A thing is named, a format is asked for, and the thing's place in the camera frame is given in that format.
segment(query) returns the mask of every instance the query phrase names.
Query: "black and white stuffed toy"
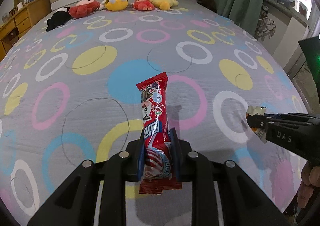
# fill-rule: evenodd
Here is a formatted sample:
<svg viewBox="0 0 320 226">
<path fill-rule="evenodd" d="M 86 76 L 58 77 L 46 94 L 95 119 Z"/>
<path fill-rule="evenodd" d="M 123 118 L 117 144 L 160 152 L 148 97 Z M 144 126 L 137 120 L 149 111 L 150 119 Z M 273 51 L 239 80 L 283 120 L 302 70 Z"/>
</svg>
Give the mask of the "black and white stuffed toy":
<svg viewBox="0 0 320 226">
<path fill-rule="evenodd" d="M 44 23 L 48 25 L 47 32 L 59 27 L 63 26 L 67 23 L 72 16 L 69 14 L 70 7 L 59 8 L 55 11 L 50 19 L 47 19 Z"/>
</svg>

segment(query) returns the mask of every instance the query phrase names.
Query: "finger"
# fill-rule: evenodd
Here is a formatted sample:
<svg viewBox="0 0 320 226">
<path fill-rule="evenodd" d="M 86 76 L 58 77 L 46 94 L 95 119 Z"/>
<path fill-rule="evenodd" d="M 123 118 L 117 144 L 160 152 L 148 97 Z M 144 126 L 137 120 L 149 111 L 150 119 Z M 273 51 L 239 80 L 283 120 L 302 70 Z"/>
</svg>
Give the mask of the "finger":
<svg viewBox="0 0 320 226">
<path fill-rule="evenodd" d="M 301 171 L 301 178 L 305 185 L 310 184 L 310 181 L 309 181 L 310 172 L 311 172 L 311 169 L 309 166 L 309 162 L 306 162 L 306 164 L 304 165 Z"/>
<path fill-rule="evenodd" d="M 298 206 L 300 208 L 306 207 L 310 197 L 313 194 L 313 187 L 305 185 L 301 182 L 298 192 Z"/>
<path fill-rule="evenodd" d="M 312 185 L 320 187 L 320 166 L 315 166 L 311 170 L 309 181 Z"/>
</svg>

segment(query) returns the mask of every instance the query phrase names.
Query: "wooden desk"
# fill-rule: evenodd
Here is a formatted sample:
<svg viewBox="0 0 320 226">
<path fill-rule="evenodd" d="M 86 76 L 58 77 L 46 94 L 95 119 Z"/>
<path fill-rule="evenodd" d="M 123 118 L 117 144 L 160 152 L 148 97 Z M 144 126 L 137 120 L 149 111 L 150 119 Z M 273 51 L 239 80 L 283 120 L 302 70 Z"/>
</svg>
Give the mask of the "wooden desk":
<svg viewBox="0 0 320 226">
<path fill-rule="evenodd" d="M 51 12 L 50 0 L 34 0 L 15 13 L 0 28 L 0 61 L 26 32 Z"/>
</svg>

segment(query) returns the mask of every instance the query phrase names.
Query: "gray bedsheet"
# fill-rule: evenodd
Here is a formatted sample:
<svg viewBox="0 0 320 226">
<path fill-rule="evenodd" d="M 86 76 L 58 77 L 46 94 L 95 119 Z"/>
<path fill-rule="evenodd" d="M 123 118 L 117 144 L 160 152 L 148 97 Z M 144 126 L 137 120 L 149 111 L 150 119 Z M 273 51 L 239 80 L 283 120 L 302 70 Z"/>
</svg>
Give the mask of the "gray bedsheet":
<svg viewBox="0 0 320 226">
<path fill-rule="evenodd" d="M 0 196 L 21 225 L 84 159 L 107 160 L 139 138 L 136 84 L 169 76 L 169 125 L 210 160 L 233 159 L 282 211 L 305 160 L 248 128 L 249 105 L 306 112 L 271 55 L 232 21 L 178 0 L 170 11 L 97 11 L 45 32 L 34 26 L 0 64 Z M 138 195 L 128 225 L 190 225 L 191 184 Z"/>
</svg>

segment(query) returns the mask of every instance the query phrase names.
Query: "yellow duck plush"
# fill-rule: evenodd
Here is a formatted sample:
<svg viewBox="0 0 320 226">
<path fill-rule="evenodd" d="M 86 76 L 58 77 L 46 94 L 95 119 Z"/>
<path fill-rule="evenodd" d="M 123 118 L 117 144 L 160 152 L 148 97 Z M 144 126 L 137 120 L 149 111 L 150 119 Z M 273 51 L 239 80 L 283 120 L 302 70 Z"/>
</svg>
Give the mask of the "yellow duck plush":
<svg viewBox="0 0 320 226">
<path fill-rule="evenodd" d="M 161 10 L 169 10 L 172 6 L 178 6 L 177 0 L 150 0 L 150 2 Z"/>
<path fill-rule="evenodd" d="M 120 11 L 127 8 L 128 0 L 103 0 L 100 4 L 99 10 L 107 9 L 109 11 Z"/>
</svg>

